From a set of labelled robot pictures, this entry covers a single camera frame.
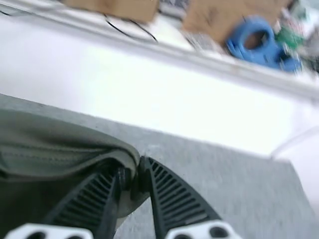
blue object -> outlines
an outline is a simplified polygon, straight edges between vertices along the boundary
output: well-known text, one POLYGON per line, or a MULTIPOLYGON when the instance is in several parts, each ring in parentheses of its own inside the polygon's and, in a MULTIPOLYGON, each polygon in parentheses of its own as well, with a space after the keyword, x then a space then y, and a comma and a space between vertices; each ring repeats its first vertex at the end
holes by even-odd
POLYGON ((284 47, 275 41, 275 34, 271 26, 259 16, 251 16, 236 27, 227 39, 226 45, 230 53, 239 58, 259 65, 294 72, 301 67, 299 59, 285 53, 284 47), (257 32, 264 32, 268 39, 262 46, 247 49, 244 45, 249 36, 257 32))

